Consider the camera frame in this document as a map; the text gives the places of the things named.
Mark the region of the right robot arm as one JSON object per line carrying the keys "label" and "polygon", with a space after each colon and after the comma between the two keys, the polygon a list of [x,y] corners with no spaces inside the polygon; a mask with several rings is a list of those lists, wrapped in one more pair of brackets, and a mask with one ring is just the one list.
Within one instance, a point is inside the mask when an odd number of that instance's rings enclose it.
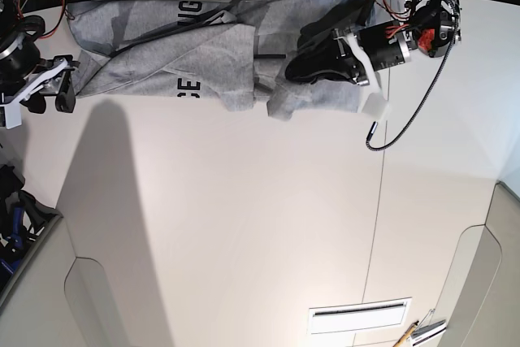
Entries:
{"label": "right robot arm", "polygon": [[43,114],[47,97],[54,98],[57,111],[72,113],[76,106],[72,72],[79,63],[71,55],[44,59],[36,45],[56,33],[67,14],[67,0],[59,0],[60,15],[51,30],[39,15],[23,13],[23,1],[1,0],[1,113],[5,116],[7,104],[13,102],[15,108],[25,106]]}

